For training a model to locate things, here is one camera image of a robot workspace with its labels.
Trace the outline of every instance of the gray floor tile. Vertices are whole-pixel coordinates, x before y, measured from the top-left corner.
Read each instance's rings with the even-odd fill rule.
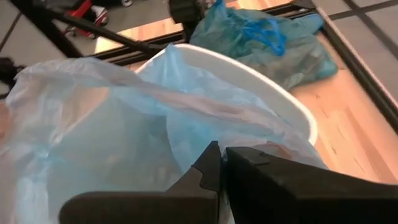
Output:
[[[388,0],[354,0],[359,7],[371,6],[373,4],[386,2]]]
[[[393,22],[398,15],[398,6],[369,12],[367,15],[398,44],[398,29],[396,23]]]
[[[394,56],[357,17],[334,22],[380,82],[398,100],[398,63]]]
[[[18,15],[18,10],[8,1],[0,0],[0,42],[3,40],[12,22]]]
[[[63,58],[58,49],[24,16],[17,23],[0,56],[10,56],[16,63],[25,65]]]
[[[321,7],[328,15],[349,11],[349,7],[341,0],[313,0],[313,2]]]

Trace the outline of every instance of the light blue plastic bag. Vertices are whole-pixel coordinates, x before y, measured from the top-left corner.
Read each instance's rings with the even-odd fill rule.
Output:
[[[92,58],[36,64],[19,74],[7,105],[2,224],[57,223],[83,192],[167,190],[212,140],[223,150],[272,140],[325,168],[258,97],[186,65],[174,46],[139,76]]]
[[[289,90],[337,72],[314,36],[318,14],[290,20],[257,10],[227,8],[217,0],[197,25],[190,43],[236,59]]]

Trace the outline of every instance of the white plastic bucket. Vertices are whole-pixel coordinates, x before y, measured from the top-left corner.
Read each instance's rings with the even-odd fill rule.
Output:
[[[227,56],[190,44],[177,44],[186,63],[203,68],[234,86],[249,90],[261,97],[280,117],[289,122],[308,141],[315,145],[317,122],[311,112],[290,93],[254,69]],[[159,52],[153,58],[164,53]],[[136,72],[139,73],[151,58]]]

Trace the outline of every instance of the black metal bar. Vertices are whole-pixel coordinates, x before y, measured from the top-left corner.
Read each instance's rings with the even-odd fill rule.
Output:
[[[158,44],[158,45],[164,45],[164,44],[168,44],[168,43],[172,43],[172,42],[176,42],[179,40],[182,40],[182,33],[181,32],[174,32],[171,34],[167,34],[167,35],[163,35],[161,37],[156,37],[156,38],[152,38],[149,40],[145,40],[144,42],[147,44]],[[121,55],[126,55],[126,54],[131,54],[133,52],[136,52],[136,50],[131,49],[129,47],[126,46],[122,46],[122,47],[118,47],[115,49],[111,49],[111,50],[106,50],[104,52],[100,52],[97,54],[93,54],[90,55],[88,57],[96,57],[100,60],[105,60],[105,59],[109,59],[109,58],[113,58],[113,57],[118,57]]]
[[[174,44],[181,44],[181,43],[184,43],[184,40],[174,42]],[[141,52],[136,52],[135,54],[128,55],[125,57],[119,57],[117,59],[110,60],[108,62],[113,63],[115,65],[119,65],[119,66],[126,66],[126,65],[131,65],[131,64],[137,63],[137,62],[149,60],[150,58],[151,58],[151,56],[148,56]]]
[[[155,45],[155,44],[146,44],[144,42],[137,42],[132,39],[128,39],[127,37],[123,37],[119,34],[116,34],[108,29],[105,29],[100,26],[96,26],[88,21],[85,21],[84,19],[72,17],[66,14],[62,14],[59,12],[55,12],[53,10],[46,10],[54,19],[57,19],[61,22],[64,22],[66,24],[69,24],[71,26],[77,27],[79,29],[86,30],[88,32],[92,32],[93,34],[100,35],[102,37],[105,37],[109,40],[113,40],[115,42],[118,42],[120,44],[124,44],[125,46],[128,46],[133,49],[137,49],[141,52],[144,52],[149,55],[155,55],[157,52],[161,51],[164,47],[161,45]]]
[[[291,2],[290,3],[286,3],[286,4],[282,4],[279,6],[274,6],[274,7],[270,7],[267,9],[263,9],[261,10],[262,12],[266,12],[270,15],[273,16],[280,16],[286,13],[290,13],[290,12],[294,12],[294,11],[298,11],[300,8],[293,5]]]
[[[329,40],[330,44],[337,51],[344,63],[350,69],[355,79],[361,84],[373,103],[387,119],[388,123],[398,133],[398,110],[392,100],[379,87],[377,82],[370,76],[368,71],[361,65],[355,55],[342,41],[338,34],[326,22],[323,25],[323,35]]]
[[[83,54],[52,23],[45,10],[33,7],[33,1],[10,0],[66,57],[84,57]]]

